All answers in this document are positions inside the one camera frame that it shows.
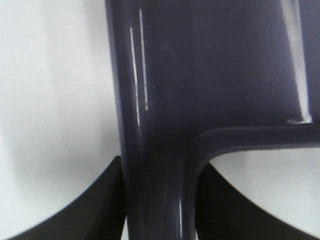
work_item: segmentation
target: glossy plastic surface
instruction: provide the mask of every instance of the glossy plastic surface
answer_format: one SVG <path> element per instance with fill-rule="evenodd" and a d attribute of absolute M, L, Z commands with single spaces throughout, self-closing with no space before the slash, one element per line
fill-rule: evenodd
<path fill-rule="evenodd" d="M 210 143 L 229 149 L 234 127 L 297 125 L 293 135 L 248 128 L 236 138 L 281 148 L 315 128 L 319 13 L 318 0 L 107 0 L 132 240 L 194 239 L 195 189 L 209 161 L 188 153 L 209 145 L 190 145 L 196 136 L 233 127 Z"/>

